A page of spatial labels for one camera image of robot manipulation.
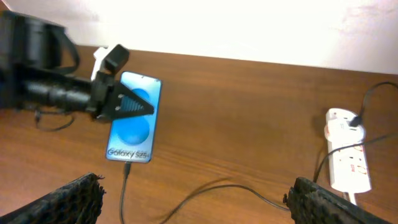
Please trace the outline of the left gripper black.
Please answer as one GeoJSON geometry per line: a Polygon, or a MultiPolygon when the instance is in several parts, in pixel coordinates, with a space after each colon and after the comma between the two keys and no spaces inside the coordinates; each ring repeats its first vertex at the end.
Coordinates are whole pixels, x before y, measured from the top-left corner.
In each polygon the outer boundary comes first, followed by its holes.
{"type": "Polygon", "coordinates": [[[154,107],[115,79],[115,74],[96,72],[91,81],[86,112],[100,123],[154,114],[154,107]]]}

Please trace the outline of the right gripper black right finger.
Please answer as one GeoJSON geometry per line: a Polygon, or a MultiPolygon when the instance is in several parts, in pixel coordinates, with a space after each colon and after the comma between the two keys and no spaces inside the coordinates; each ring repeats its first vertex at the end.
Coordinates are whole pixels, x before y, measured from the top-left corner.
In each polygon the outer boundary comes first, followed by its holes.
{"type": "Polygon", "coordinates": [[[304,177],[296,178],[283,203],[295,224],[389,224],[304,177]]]}

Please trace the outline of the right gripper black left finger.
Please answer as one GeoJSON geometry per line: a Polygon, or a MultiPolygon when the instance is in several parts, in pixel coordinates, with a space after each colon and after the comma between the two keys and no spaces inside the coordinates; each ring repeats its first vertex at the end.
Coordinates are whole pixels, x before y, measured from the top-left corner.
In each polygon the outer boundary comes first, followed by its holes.
{"type": "Polygon", "coordinates": [[[89,172],[1,216],[3,224],[91,224],[101,215],[106,193],[102,175],[89,172]]]}

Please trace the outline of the blue smartphone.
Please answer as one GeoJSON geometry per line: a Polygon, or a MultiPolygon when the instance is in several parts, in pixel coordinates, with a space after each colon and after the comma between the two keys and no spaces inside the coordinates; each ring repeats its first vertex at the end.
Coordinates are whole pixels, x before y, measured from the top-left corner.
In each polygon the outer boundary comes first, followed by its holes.
{"type": "Polygon", "coordinates": [[[154,148],[162,81],[139,73],[123,72],[121,83],[150,103],[154,113],[113,121],[105,157],[112,161],[148,163],[154,148]]]}

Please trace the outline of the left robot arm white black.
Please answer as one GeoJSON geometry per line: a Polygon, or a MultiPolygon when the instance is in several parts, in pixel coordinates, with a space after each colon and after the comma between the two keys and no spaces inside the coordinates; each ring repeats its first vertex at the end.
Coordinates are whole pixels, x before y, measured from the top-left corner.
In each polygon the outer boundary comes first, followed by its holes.
{"type": "Polygon", "coordinates": [[[1,12],[1,108],[33,111],[40,130],[43,106],[51,107],[49,114],[81,111],[104,123],[154,114],[154,105],[114,79],[129,59],[128,49],[100,48],[95,58],[91,78],[78,78],[80,57],[63,26],[1,12]]]}

